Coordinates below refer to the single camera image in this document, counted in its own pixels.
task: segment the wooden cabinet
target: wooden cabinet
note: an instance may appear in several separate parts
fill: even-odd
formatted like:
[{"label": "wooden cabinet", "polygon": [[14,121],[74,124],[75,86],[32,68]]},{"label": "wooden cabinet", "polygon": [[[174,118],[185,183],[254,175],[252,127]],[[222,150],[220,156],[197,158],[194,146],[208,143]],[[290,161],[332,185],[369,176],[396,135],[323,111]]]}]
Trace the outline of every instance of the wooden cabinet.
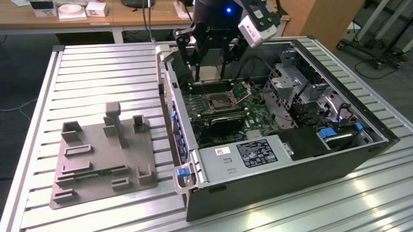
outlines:
[{"label": "wooden cabinet", "polygon": [[313,35],[335,50],[364,0],[281,0],[292,17],[282,36]]}]

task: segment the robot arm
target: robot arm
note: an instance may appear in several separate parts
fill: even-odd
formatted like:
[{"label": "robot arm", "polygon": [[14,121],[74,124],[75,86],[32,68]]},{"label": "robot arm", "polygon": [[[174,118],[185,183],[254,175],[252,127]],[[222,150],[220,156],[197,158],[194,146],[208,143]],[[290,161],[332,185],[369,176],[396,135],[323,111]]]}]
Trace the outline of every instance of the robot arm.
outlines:
[{"label": "robot arm", "polygon": [[[175,30],[175,40],[185,63],[196,67],[196,81],[200,80],[202,59],[210,49],[221,49],[224,76],[226,65],[238,61],[248,46],[262,44],[277,33],[280,14],[270,13],[262,0],[197,0],[194,21],[190,29]],[[190,37],[196,48],[188,52]]]}]

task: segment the gray plastic tray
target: gray plastic tray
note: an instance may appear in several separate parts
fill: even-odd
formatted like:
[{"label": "gray plastic tray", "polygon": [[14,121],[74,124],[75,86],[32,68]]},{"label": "gray plastic tray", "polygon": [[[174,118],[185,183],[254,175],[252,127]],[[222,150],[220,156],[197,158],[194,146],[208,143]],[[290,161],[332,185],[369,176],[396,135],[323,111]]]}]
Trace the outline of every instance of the gray plastic tray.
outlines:
[{"label": "gray plastic tray", "polygon": [[142,115],[119,121],[118,102],[106,115],[101,124],[63,124],[53,209],[158,185],[150,121]]}]

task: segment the power supply label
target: power supply label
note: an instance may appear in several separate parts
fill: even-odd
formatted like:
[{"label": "power supply label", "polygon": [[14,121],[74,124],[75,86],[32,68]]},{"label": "power supply label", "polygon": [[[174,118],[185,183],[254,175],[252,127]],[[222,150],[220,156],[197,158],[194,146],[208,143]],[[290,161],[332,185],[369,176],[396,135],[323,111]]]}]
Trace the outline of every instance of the power supply label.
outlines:
[{"label": "power supply label", "polygon": [[238,144],[237,148],[248,168],[278,161],[266,139]]}]

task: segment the circuit board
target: circuit board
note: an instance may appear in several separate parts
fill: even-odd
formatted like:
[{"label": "circuit board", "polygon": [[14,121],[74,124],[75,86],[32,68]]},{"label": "circuit board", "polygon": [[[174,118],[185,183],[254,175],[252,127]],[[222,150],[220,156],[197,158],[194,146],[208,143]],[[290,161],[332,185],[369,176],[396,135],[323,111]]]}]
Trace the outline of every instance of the circuit board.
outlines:
[{"label": "circuit board", "polygon": [[237,82],[213,92],[208,84],[184,96],[200,148],[268,136],[278,131],[262,99],[262,88]]}]

